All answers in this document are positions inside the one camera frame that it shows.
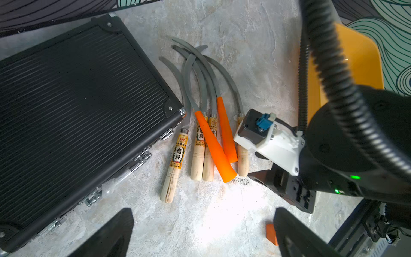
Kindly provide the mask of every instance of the white bracket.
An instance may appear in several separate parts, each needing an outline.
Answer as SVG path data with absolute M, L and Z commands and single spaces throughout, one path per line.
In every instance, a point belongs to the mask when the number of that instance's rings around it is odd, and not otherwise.
M 300 152 L 305 145 L 302 139 L 302 131 L 297 132 L 297 137 L 278 128 L 274 122 L 268 129 L 267 137 L 258 143 L 253 144 L 245 137 L 238 135 L 238 129 L 234 136 L 234 141 L 247 150 L 253 149 L 265 158 L 277 164 L 293 176 L 297 176 L 300 171 L 298 164 Z

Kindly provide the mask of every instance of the teal pattern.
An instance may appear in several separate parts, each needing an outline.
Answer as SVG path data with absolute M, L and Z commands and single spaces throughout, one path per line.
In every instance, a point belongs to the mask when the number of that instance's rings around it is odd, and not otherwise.
M 347 25 L 371 38 L 381 54 L 384 87 L 400 95 L 411 95 L 411 87 L 397 84 L 398 76 L 411 65 L 411 34 L 379 18 L 363 18 Z
M 129 5 L 136 5 L 139 4 L 140 0 L 117 0 L 118 7 L 124 7 Z
M 371 0 L 377 12 L 389 23 L 411 34 L 411 1 Z
M 394 5 L 411 5 L 411 0 L 384 0 L 384 2 Z
M 396 87 L 400 88 L 406 92 L 408 92 L 408 95 L 411 93 L 411 66 L 408 66 L 405 70 L 403 70 L 396 81 Z

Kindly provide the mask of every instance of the curved gray blade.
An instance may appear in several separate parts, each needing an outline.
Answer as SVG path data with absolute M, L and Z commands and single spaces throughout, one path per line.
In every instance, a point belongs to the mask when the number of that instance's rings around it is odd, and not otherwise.
M 190 93 L 190 88 L 191 88 L 190 72 L 191 72 L 191 68 L 193 67 L 193 63 L 195 59 L 196 59 L 195 55 L 190 55 L 190 57 L 185 62 L 182 74 L 183 74 L 185 92 L 187 93 L 188 99 L 190 100 L 190 103 L 194 109 L 194 112 L 197 112 L 200 110 L 200 108 L 198 107 L 198 105 L 196 104 L 196 101 L 194 101 Z
M 190 56 L 191 52 L 187 52 L 188 50 L 185 50 L 185 49 L 183 49 L 179 46 L 176 46 L 176 45 L 172 45 L 171 47 L 174 50 L 176 50 L 177 52 L 179 52 L 186 59 L 188 59 L 188 57 Z M 196 48 L 199 51 L 203 50 L 203 46 L 198 46 Z M 195 68 L 195 66 L 200 67 L 200 70 L 204 75 L 205 81 L 207 82 L 208 94 L 210 95 L 210 98 L 211 98 L 211 114 L 217 114 L 217 98 L 216 98 L 216 95 L 215 95 L 215 89 L 214 89 L 214 85 L 212 83 L 210 74 L 208 73 L 208 71 L 205 68 L 204 64 L 199 59 L 196 59 L 196 62 L 194 63 L 193 67 Z
M 194 62 L 193 65 L 194 71 L 196 72 L 197 81 L 199 82 L 200 87 L 200 94 L 201 94 L 201 112 L 207 112 L 207 85 L 205 84 L 206 81 L 204 80 L 204 75 L 200 70 L 200 67 L 197 63 Z
M 233 78 L 230 76 L 230 74 L 228 73 L 228 71 L 216 60 L 208 57 L 208 56 L 204 56 L 207 61 L 209 61 L 209 63 L 211 63 L 212 65 L 214 65 L 217 70 L 219 70 L 221 72 L 221 74 L 223 74 L 223 77 L 226 79 L 227 83 L 229 84 L 229 86 L 231 87 L 231 89 L 234 91 L 234 94 L 236 95 L 237 98 L 237 106 L 238 106 L 238 112 L 239 113 L 244 113 L 244 109 L 242 107 L 242 101 L 241 101 L 241 97 L 240 97 L 240 93 L 238 92 L 238 88 L 236 83 L 234 82 Z
M 190 45 L 186 41 L 184 41 L 182 39 L 178 39 L 176 37 L 172 37 L 172 39 L 173 39 L 173 41 L 179 43 L 180 45 L 182 45 L 185 48 L 187 48 L 188 50 L 190 50 L 204 64 L 205 68 L 207 69 L 208 73 L 210 74 L 212 83 L 213 83 L 214 88 L 215 88 L 215 94 L 216 94 L 217 97 L 220 97 L 221 93 L 220 93 L 220 88 L 219 88 L 217 78 L 216 78 L 215 73 L 212 70 L 210 64 L 204 58 L 204 56 L 194 46 Z
M 182 95 L 182 103 L 186 111 L 186 117 L 182 121 L 182 127 L 183 129 L 187 129 L 190 126 L 190 117 L 191 117 L 191 104 L 190 100 L 188 99 L 187 93 L 184 89 L 184 79 L 182 77 L 181 72 L 178 70 L 178 68 L 169 60 L 167 60 L 165 57 L 160 56 L 159 57 L 160 61 L 162 61 L 174 74 L 177 83 L 180 87 L 181 95 Z

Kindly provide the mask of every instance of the orange handle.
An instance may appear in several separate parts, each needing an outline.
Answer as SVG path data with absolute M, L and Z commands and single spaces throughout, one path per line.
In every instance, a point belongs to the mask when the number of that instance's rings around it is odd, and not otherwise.
M 224 154 L 223 148 L 218 143 L 217 138 L 215 138 L 203 114 L 201 111 L 196 111 L 194 114 L 196 115 L 197 121 L 203 131 L 205 141 L 210 149 L 211 157 L 214 160 L 215 166 L 217 167 L 221 178 L 224 183 L 233 180 L 233 178 L 237 176 L 237 173 L 231 167 L 230 162 Z
M 227 117 L 226 107 L 223 98 L 217 97 L 217 110 L 220 116 L 221 138 L 223 139 L 224 153 L 230 163 L 238 161 L 236 145 L 234 144 L 233 132 L 231 131 L 229 118 Z

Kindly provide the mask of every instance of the wavy line pattern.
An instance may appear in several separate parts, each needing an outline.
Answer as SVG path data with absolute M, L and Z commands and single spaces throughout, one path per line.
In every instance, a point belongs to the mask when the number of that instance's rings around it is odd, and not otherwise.
M 384 87 L 400 95 L 411 95 L 411 88 L 397 86 L 397 78 L 411 65 L 411 34 L 378 18 L 363 18 L 348 25 L 371 38 L 378 46 L 383 63 Z
M 364 17 L 380 17 L 370 0 L 332 0 L 338 15 L 349 21 Z
M 383 0 L 384 2 L 395 5 L 411 5 L 411 0 Z
M 411 91 L 411 66 L 409 66 L 399 74 L 395 84 L 396 87 L 400 88 L 401 90 L 407 91 L 408 93 Z
M 0 0 L 0 37 L 160 0 Z
M 389 1 L 371 0 L 377 12 L 389 23 L 411 34 L 411 3 L 398 4 Z

